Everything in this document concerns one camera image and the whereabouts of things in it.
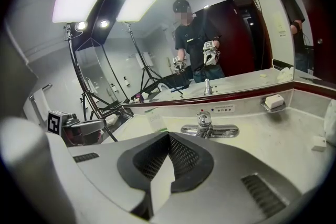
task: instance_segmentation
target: person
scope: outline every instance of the person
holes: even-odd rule
[[[213,80],[224,77],[219,66],[204,65],[204,43],[213,40],[219,47],[219,34],[217,29],[207,19],[193,17],[190,4],[187,0],[176,0],[173,4],[175,17],[181,22],[175,31],[175,49],[180,61],[184,60],[185,51],[190,55],[191,70],[196,83],[205,79]]]
[[[281,0],[285,7],[289,22],[290,31],[293,35],[295,50],[295,69],[308,73],[308,52],[305,49],[302,31],[302,23],[305,18],[295,0]]]

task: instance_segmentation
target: red trim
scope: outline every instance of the red trim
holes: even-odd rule
[[[256,97],[265,94],[272,94],[276,92],[282,92],[293,89],[293,82],[287,82],[284,84],[279,84],[267,88],[255,89],[245,92],[234,92],[234,93],[224,93],[218,95],[207,95],[189,99],[178,99],[178,100],[169,100],[162,102],[153,102],[153,103],[140,103],[140,104],[125,104],[125,108],[141,108],[144,106],[168,106],[168,105],[185,105],[185,104],[202,104],[202,103],[212,103],[212,102],[222,102],[243,98]]]
[[[294,81],[294,89],[301,90],[305,92],[315,93],[324,97],[328,97],[331,99],[336,99],[336,90],[324,88],[314,84],[302,83],[298,81]]]

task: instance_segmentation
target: dark red door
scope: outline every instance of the dark red door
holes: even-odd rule
[[[205,10],[207,18],[221,35],[219,64],[226,77],[255,71],[253,44],[239,10],[236,12],[229,1]]]
[[[313,75],[336,83],[336,45],[332,38],[331,18],[321,0],[302,0],[306,8],[314,46]]]

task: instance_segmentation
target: black t-shirt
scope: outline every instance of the black t-shirt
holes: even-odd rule
[[[295,20],[305,21],[302,11],[295,0],[281,0],[283,6],[285,7],[289,22],[292,24]],[[304,48],[305,40],[303,38],[302,29],[293,35],[294,47],[296,53],[305,54],[306,50]]]
[[[204,43],[219,37],[217,29],[206,18],[194,17],[189,25],[180,25],[175,30],[175,49],[185,49],[190,55],[191,70],[204,64]]]

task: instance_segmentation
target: soap dish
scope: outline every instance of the soap dish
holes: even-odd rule
[[[260,101],[260,104],[261,104],[261,105],[266,109],[266,111],[269,112],[269,113],[277,113],[277,112],[280,112],[280,111],[285,110],[285,108],[286,108],[286,103],[285,103],[285,102],[283,102],[282,105],[277,106],[276,108],[273,108],[273,109],[270,109],[270,108],[265,104],[265,102],[266,102],[266,97],[263,97],[263,98],[261,99],[261,101]]]

